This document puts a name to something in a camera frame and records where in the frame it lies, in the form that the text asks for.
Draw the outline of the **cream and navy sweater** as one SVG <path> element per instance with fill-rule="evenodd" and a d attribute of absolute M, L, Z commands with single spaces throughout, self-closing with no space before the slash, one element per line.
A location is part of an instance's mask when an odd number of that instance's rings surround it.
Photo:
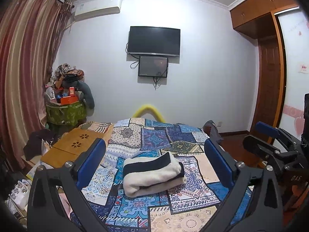
<path fill-rule="evenodd" d="M 126 159 L 123 165 L 123 189 L 135 198 L 166 191 L 186 184 L 184 165 L 170 152 L 159 157 Z"/>

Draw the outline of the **dark clothing on floor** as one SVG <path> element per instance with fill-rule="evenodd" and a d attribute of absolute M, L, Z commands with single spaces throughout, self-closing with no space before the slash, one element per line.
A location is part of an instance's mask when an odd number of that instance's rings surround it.
<path fill-rule="evenodd" d="M 41 129 L 30 134 L 29 139 L 23 148 L 24 156 L 27 161 L 30 161 L 35 156 L 42 155 L 42 146 L 46 142 L 48 145 L 53 145 L 58 141 L 58 135 L 49 130 Z"/>

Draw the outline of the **blue patchwork bed quilt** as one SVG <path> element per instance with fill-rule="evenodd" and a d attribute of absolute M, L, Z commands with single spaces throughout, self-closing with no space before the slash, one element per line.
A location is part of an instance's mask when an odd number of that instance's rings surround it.
<path fill-rule="evenodd" d="M 82 139 L 108 137 L 82 194 L 109 231 L 200 231 L 227 197 L 204 152 L 205 128 L 129 118 L 81 129 Z"/>

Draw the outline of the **wooden lap desk tray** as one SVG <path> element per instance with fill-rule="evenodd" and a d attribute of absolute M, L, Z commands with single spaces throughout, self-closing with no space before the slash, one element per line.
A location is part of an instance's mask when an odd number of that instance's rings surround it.
<path fill-rule="evenodd" d="M 96 138 L 108 141 L 108 135 L 90 130 L 75 128 L 60 138 L 50 150 L 41 157 L 41 161 L 53 168 L 62 167 L 67 161 L 75 161 L 88 150 Z"/>

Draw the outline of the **green fabric storage basket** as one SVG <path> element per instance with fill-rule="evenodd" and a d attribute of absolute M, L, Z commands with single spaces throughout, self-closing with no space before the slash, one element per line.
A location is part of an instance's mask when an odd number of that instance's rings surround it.
<path fill-rule="evenodd" d="M 54 125 L 75 126 L 80 120 L 86 119 L 86 107 L 77 101 L 68 105 L 46 105 L 47 122 Z"/>

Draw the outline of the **yellow curved foam tube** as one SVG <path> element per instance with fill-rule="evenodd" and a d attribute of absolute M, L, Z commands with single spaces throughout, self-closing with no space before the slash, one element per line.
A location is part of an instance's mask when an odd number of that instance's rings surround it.
<path fill-rule="evenodd" d="M 158 111 L 156 107 L 154 107 L 151 104 L 144 104 L 141 107 L 139 107 L 139 109 L 135 111 L 132 117 L 139 118 L 146 113 L 152 115 L 158 122 L 162 122 L 162 123 L 165 122 L 163 115 Z"/>

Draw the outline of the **brown wooden wardrobe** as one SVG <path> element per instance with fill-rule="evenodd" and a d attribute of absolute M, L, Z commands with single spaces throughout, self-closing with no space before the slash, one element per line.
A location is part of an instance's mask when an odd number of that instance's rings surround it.
<path fill-rule="evenodd" d="M 258 93 L 250 134 L 268 143 L 274 139 L 259 133 L 256 124 L 279 126 L 286 86 L 284 43 L 275 13 L 296 6 L 295 0 L 236 0 L 229 7 L 234 30 L 258 42 Z"/>

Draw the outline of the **orange box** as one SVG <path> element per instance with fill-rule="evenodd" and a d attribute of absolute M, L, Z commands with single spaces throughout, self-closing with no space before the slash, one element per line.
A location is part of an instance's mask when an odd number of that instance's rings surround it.
<path fill-rule="evenodd" d="M 75 88 L 69 87 L 69 93 L 67 96 L 61 97 L 60 104 L 61 105 L 68 105 L 73 104 L 79 100 L 79 97 L 76 95 Z"/>

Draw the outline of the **grey plush toy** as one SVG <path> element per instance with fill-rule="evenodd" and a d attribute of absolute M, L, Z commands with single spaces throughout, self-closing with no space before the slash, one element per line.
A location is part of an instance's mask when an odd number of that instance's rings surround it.
<path fill-rule="evenodd" d="M 76 85 L 74 87 L 83 93 L 83 99 L 85 100 L 88 108 L 94 109 L 95 102 L 90 87 L 81 80 L 76 81 Z"/>

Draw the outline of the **pink striped curtain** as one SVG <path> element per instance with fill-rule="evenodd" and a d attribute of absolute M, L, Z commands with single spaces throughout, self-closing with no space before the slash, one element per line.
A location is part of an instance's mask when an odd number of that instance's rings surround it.
<path fill-rule="evenodd" d="M 1 15 L 1 142 L 9 165 L 24 168 L 29 135 L 45 127 L 52 76 L 72 1 L 9 0 Z"/>

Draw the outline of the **white air conditioner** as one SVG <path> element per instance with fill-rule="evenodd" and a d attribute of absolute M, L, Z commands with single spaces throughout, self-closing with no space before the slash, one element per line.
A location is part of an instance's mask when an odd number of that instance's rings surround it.
<path fill-rule="evenodd" d="M 74 21 L 119 14 L 122 0 L 92 0 L 75 5 Z"/>

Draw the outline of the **large wall television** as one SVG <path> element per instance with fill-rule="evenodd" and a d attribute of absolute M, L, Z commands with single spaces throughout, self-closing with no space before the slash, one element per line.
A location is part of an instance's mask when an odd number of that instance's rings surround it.
<path fill-rule="evenodd" d="M 180 29 L 131 26 L 127 51 L 130 55 L 162 55 L 179 57 L 180 42 Z"/>

